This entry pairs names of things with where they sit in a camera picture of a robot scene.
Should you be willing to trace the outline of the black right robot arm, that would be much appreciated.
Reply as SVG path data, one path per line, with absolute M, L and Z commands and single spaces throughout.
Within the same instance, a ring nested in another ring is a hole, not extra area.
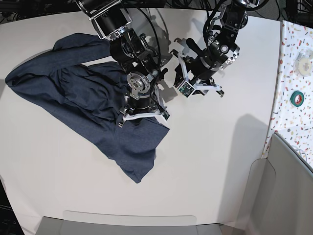
M 158 84 L 167 69 L 162 69 L 160 46 L 153 48 L 144 33 L 137 35 L 121 0 L 78 0 L 100 39 L 108 39 L 111 57 L 126 73 L 128 89 L 120 109 L 124 120 L 163 116 L 169 118 L 159 94 Z

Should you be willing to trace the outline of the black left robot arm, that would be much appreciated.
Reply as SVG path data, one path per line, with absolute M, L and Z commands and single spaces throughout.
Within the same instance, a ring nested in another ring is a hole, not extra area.
M 171 51 L 179 61 L 174 87 L 185 97 L 206 95 L 210 90 L 223 96 L 224 91 L 215 83 L 213 75 L 238 58 L 240 48 L 235 40 L 239 30 L 247 24 L 248 12 L 257 11 L 266 4 L 266 0 L 233 0 L 229 5 L 219 1 L 203 26 L 205 48 L 201 49 L 192 38 L 186 39 L 186 46 L 197 57 L 187 56 L 175 49 Z

